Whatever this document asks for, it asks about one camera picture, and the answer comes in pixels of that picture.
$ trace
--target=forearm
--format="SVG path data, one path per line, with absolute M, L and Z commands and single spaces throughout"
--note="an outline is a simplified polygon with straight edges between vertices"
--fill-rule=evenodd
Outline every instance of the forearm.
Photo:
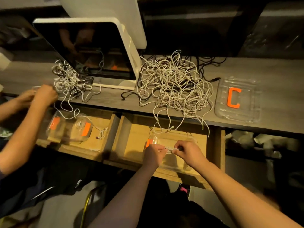
M 24 165 L 36 143 L 45 107 L 32 105 L 24 120 L 0 152 L 0 171 L 8 175 Z
M 18 103 L 15 99 L 0 105 L 0 122 L 8 119 L 11 115 L 19 111 Z
M 135 228 L 152 175 L 153 171 L 141 167 L 101 211 L 89 228 Z
M 214 164 L 208 162 L 200 166 L 197 172 L 211 185 L 239 227 L 301 227 L 223 173 Z

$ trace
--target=open drawer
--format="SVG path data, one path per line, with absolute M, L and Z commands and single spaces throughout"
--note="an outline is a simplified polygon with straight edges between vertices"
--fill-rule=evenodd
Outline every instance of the open drawer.
M 50 125 L 50 121 L 55 113 L 53 109 L 49 109 L 42 123 L 36 144 L 43 147 L 49 146 L 52 149 L 60 152 L 72 154 L 86 159 L 102 161 L 104 154 L 109 153 L 109 151 L 112 149 L 120 119 L 113 114 L 112 111 L 89 107 L 78 108 L 82 114 L 88 116 L 89 120 L 93 124 L 88 140 L 82 142 L 60 143 L 60 141 L 52 138 L 51 136 L 47 136 L 46 130 Z M 101 130 L 107 128 L 102 139 L 96 138 L 100 134 L 100 131 L 96 127 Z
M 123 114 L 117 129 L 115 141 L 109 160 L 105 164 L 113 165 L 129 170 L 137 170 L 142 164 L 142 158 L 146 147 L 147 139 L 152 132 L 156 120 L 153 117 L 140 115 Z M 160 119 L 164 128 L 168 127 L 169 120 Z M 172 121 L 171 125 L 176 128 L 180 122 Z M 201 125 L 183 123 L 177 133 L 192 135 L 198 143 L 203 154 L 221 170 L 225 171 L 225 131 L 218 127 L 210 126 L 210 137 L 207 137 L 208 129 Z M 172 158 L 179 158 L 174 154 L 167 154 Z M 154 176 L 183 182 L 192 186 L 211 189 L 210 185 L 192 168 L 190 170 L 172 169 L 160 167 Z

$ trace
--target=orange tape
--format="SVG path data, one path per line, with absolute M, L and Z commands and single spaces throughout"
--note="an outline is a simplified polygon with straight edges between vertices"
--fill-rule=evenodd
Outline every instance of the orange tape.
M 59 121 L 60 121 L 60 117 L 56 116 L 51 122 L 50 129 L 55 130 L 58 126 Z
M 147 140 L 147 144 L 146 144 L 146 148 L 147 148 L 149 145 L 151 145 L 151 144 L 152 144 L 152 142 L 153 142 L 153 140 L 152 140 L 152 139 L 148 139 L 148 140 Z
M 91 127 L 91 123 L 88 123 L 88 122 L 87 122 L 86 125 L 85 125 L 85 128 L 84 128 L 83 131 L 82 131 L 81 136 L 86 136 L 86 135 L 88 135 L 88 132 L 89 132 L 90 127 Z
M 236 105 L 233 105 L 231 104 L 231 99 L 232 99 L 232 92 L 233 91 L 237 91 L 237 92 L 242 92 L 242 90 L 240 88 L 234 88 L 234 87 L 231 87 L 229 89 L 229 92 L 228 92 L 228 101 L 227 101 L 227 106 L 231 107 L 231 108 L 239 108 L 240 107 L 240 104 L 237 103 Z

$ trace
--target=floor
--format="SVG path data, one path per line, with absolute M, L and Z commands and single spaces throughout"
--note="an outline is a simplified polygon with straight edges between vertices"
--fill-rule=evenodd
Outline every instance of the floor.
M 271 188 L 272 184 L 267 180 L 267 167 L 265 163 L 226 156 L 226 173 L 248 188 L 262 191 L 263 188 Z M 31 228 L 78 228 L 80 227 L 83 206 L 88 193 L 98 186 L 98 182 L 92 181 L 82 191 L 73 196 L 60 195 L 44 202 L 40 220 Z M 168 181 L 170 191 L 174 192 L 177 182 Z M 93 206 L 89 208 L 85 226 L 89 224 L 103 208 L 102 193 L 95 195 Z M 221 219 L 231 228 L 236 228 L 232 219 L 222 206 L 214 192 L 192 187 L 190 200 L 198 203 L 207 212 Z

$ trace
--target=gray desk surface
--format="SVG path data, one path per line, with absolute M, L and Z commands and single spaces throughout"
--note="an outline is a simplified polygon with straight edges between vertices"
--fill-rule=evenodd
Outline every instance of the gray desk surface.
M 0 84 L 4 93 L 20 94 L 21 92 L 40 86 L 53 84 L 53 63 L 11 62 L 0 72 Z M 281 132 L 304 134 L 304 61 L 279 59 L 227 58 L 220 67 L 205 67 L 205 77 L 234 76 L 254 78 L 261 81 L 261 118 L 257 123 L 236 122 L 222 119 L 214 111 L 206 114 L 205 120 L 210 125 L 244 129 L 259 133 L 280 134 Z M 215 102 L 218 81 L 213 83 Z M 93 96 L 89 105 L 116 108 L 119 111 L 129 110 L 152 113 L 154 104 L 139 106 L 136 95 L 121 100 L 123 90 L 103 88 L 99 95 Z M 171 109 L 170 116 L 182 117 L 181 112 Z

